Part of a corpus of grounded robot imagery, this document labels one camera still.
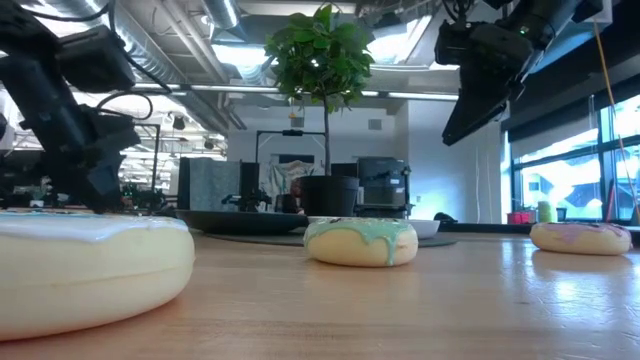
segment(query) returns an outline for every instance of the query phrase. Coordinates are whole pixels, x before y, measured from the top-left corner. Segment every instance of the white frosted donut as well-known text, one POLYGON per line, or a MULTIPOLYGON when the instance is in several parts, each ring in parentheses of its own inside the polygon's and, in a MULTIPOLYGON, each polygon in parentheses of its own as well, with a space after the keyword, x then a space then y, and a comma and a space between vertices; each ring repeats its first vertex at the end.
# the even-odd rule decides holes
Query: white frosted donut
POLYGON ((633 248, 629 230, 613 224, 536 224, 530 236, 540 249, 562 253, 620 255, 633 248))
POLYGON ((178 295, 193 269, 179 220, 0 214, 0 340, 122 320, 178 295))
POLYGON ((307 228, 304 243, 312 258, 348 266, 402 265, 418 251, 418 235, 411 224, 393 219, 316 221, 307 228))

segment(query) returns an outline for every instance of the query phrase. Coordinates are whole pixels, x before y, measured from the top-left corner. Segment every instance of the wooden table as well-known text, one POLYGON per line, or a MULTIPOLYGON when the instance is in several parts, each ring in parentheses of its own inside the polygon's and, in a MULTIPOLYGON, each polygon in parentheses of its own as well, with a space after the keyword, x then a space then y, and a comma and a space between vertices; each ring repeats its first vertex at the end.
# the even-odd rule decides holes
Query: wooden table
POLYGON ((640 359, 640 254, 541 252, 451 234, 392 269, 197 239, 187 289, 100 328, 0 344, 0 359, 640 359))

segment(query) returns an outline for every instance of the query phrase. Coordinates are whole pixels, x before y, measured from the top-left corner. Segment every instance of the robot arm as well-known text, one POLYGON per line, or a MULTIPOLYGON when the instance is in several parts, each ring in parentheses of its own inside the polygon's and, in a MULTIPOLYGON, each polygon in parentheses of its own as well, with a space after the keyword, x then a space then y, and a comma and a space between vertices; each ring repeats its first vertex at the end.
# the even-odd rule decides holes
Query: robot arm
POLYGON ((133 87, 122 44, 106 27, 58 38, 13 0, 0 2, 0 82, 44 153, 46 173, 60 192, 95 212, 121 206, 120 150, 140 143, 131 117, 78 105, 67 85, 109 92, 133 87))
MULTIPOLYGON (((466 0, 457 1, 458 8, 466 0)), ((513 0, 484 0, 494 9, 513 0)), ((571 20, 584 21, 602 11, 602 0, 520 0, 513 12, 495 23, 467 22, 458 14, 445 21, 436 43, 436 61, 460 65, 459 100, 442 134, 453 145, 486 125, 517 100, 529 72, 557 34, 571 20)))

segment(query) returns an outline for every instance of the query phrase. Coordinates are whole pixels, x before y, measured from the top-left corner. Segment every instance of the potted plant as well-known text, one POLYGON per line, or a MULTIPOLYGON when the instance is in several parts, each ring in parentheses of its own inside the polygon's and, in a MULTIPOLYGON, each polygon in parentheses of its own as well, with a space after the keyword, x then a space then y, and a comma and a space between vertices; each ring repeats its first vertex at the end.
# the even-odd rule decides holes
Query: potted plant
POLYGON ((302 207, 307 215, 352 216, 358 179, 331 176, 329 114, 349 108, 362 96, 371 77, 367 38, 352 23, 337 25, 332 6, 319 8, 313 17, 296 13, 289 25, 267 38, 265 52, 276 74, 276 84, 289 98, 324 107, 325 175, 301 179, 302 207))

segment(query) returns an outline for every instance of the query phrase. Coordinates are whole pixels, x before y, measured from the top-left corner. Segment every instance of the donut frosting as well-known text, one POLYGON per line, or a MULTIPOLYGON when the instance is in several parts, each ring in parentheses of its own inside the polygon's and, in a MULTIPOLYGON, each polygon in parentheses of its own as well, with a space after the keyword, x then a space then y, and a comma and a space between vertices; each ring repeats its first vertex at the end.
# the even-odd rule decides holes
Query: donut frosting
POLYGON ((625 234, 631 237, 629 230, 615 224, 543 223, 535 226, 559 233, 561 235, 560 240, 567 244, 575 243, 584 232, 603 233, 610 230, 618 237, 622 237, 625 234))
POLYGON ((326 233, 327 231, 343 229, 352 230, 360 234, 362 241, 367 245, 373 243, 376 239, 384 239, 389 247, 389 256, 387 257, 387 265, 393 265, 398 235, 402 232, 411 230, 412 226, 406 221, 397 219, 368 219, 368 218, 334 218, 323 219, 309 225, 304 233, 304 245, 308 246, 309 242, 314 238, 326 233))
POLYGON ((173 228, 189 231, 177 219, 73 213, 0 213, 0 235, 32 239, 101 242, 129 229, 173 228))

